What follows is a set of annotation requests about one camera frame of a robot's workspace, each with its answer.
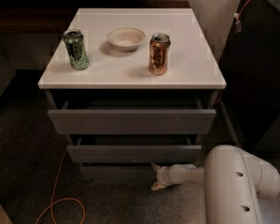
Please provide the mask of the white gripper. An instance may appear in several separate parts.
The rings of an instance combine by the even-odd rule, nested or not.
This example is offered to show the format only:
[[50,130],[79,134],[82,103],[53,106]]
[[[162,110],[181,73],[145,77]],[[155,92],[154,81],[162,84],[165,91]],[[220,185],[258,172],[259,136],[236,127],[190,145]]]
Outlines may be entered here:
[[168,185],[184,183],[184,167],[181,164],[159,166],[155,163],[151,163],[151,167],[156,173],[158,172],[158,181],[151,186],[153,191],[165,189]]

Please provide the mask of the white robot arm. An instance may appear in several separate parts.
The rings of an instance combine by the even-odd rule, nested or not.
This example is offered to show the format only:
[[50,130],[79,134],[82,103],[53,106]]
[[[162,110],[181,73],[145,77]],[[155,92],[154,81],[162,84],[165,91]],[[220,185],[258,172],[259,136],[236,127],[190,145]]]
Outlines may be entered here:
[[206,224],[262,224],[259,200],[280,193],[280,174],[275,167],[234,146],[214,147],[201,168],[155,164],[153,169],[153,190],[188,182],[204,186]]

